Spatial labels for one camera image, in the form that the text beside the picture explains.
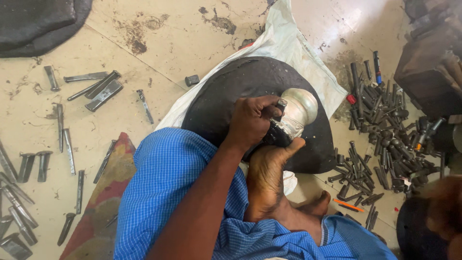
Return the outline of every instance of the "orange pencil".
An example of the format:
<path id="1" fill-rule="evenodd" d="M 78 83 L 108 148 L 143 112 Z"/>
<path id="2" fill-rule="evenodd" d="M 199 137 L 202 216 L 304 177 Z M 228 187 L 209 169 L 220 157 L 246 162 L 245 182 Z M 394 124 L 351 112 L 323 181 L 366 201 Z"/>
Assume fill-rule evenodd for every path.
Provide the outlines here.
<path id="1" fill-rule="evenodd" d="M 353 205 L 350 205 L 350 204 L 348 204 L 348 203 L 345 203 L 345 202 L 343 202 L 343 201 L 339 201 L 338 199 L 334 199 L 334 201 L 335 201 L 335 202 L 338 202 L 338 203 L 340 203 L 340 204 L 343 204 L 343 205 L 345 205 L 345 206 L 347 206 L 347 207 L 350 207 L 350 208 L 352 208 L 352 209 L 359 210 L 360 212 L 364 212 L 364 210 L 362 210 L 362 209 L 360 209 L 360 208 L 357 208 L 357 207 L 355 207 L 355 206 L 353 206 Z"/>

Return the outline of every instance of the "dirty floor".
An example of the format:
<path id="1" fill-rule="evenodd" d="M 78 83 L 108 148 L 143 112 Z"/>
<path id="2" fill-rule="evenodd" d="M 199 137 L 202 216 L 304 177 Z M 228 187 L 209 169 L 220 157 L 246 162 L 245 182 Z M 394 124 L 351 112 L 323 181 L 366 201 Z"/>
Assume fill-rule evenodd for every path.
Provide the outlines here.
<path id="1" fill-rule="evenodd" d="M 75 211 L 77 178 L 70 175 L 66 153 L 60 153 L 55 103 L 64 106 L 64 126 L 70 129 L 76 170 L 85 170 L 83 208 L 95 187 L 93 179 L 111 143 L 128 133 L 135 146 L 153 131 L 174 101 L 188 88 L 185 76 L 201 78 L 220 61 L 251 43 L 262 32 L 274 0 L 94 0 L 83 28 L 49 54 L 36 58 L 0 60 L 0 138 L 17 170 L 21 153 L 51 150 L 47 181 L 38 183 L 36 162 L 28 183 L 20 184 L 34 200 L 27 209 L 39 223 L 34 229 L 38 244 L 31 260 L 58 259 L 65 244 L 56 245 L 65 214 Z M 379 51 L 382 75 L 391 79 L 410 32 L 401 0 L 292 0 L 300 31 L 316 49 L 345 89 L 351 88 L 349 64 L 372 59 Z M 53 65 L 61 91 L 50 91 L 44 66 Z M 117 70 L 124 89 L 97 112 L 88 111 L 84 97 L 66 98 L 89 85 L 88 81 L 64 83 L 63 76 Z M 144 89 L 155 124 L 149 124 L 137 89 Z M 411 116 L 420 114 L 409 103 Z M 367 136 L 348 130 L 348 105 L 342 104 L 330 119 L 334 145 L 346 154 L 355 140 L 364 154 Z M 377 164 L 371 159 L 370 167 Z M 322 189 L 334 197 L 341 186 L 325 184 L 335 172 L 297 175 L 299 183 L 289 199 L 299 204 L 319 196 Z M 385 191 L 376 203 L 379 221 L 375 232 L 398 252 L 396 217 L 403 194 Z M 8 203 L 4 199 L 3 212 Z M 332 203 L 330 213 L 345 209 Z M 351 213 L 364 222 L 365 213 Z M 77 215 L 77 223 L 82 215 Z M 12 225 L 8 233 L 17 232 Z M 1 259 L 12 259 L 0 250 Z"/>

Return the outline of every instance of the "blue checkered cloth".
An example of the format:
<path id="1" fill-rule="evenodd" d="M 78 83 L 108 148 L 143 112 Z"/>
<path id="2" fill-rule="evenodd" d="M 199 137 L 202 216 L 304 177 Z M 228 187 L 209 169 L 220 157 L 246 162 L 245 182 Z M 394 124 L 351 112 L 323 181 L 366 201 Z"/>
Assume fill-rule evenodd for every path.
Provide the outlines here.
<path id="1" fill-rule="evenodd" d="M 199 135 L 174 128 L 155 131 L 141 142 L 134 155 L 138 171 L 119 207 L 114 259 L 146 257 L 170 214 L 216 151 Z M 371 232 L 345 217 L 322 219 L 318 247 L 308 232 L 290 232 L 276 220 L 243 222 L 248 204 L 245 177 L 237 168 L 213 259 L 396 259 Z"/>

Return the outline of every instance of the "red cap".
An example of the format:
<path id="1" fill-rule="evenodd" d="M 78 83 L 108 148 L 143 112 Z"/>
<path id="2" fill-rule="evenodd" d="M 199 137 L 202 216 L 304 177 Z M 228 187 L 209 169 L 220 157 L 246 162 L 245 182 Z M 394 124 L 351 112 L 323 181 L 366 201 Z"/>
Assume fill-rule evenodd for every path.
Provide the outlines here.
<path id="1" fill-rule="evenodd" d="M 350 104 L 355 104 L 356 103 L 356 98 L 353 96 L 353 95 L 348 95 L 346 96 L 346 99 L 348 100 L 348 102 L 350 102 Z"/>

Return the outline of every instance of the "wrist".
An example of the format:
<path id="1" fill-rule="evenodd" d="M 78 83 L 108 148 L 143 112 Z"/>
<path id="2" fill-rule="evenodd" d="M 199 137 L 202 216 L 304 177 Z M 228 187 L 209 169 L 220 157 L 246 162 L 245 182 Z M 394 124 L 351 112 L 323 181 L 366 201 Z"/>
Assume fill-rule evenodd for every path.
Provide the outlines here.
<path id="1" fill-rule="evenodd" d="M 242 142 L 236 141 L 234 138 L 229 138 L 229 136 L 227 136 L 221 143 L 220 148 L 236 151 L 243 156 L 250 147 L 247 147 L 242 144 Z"/>

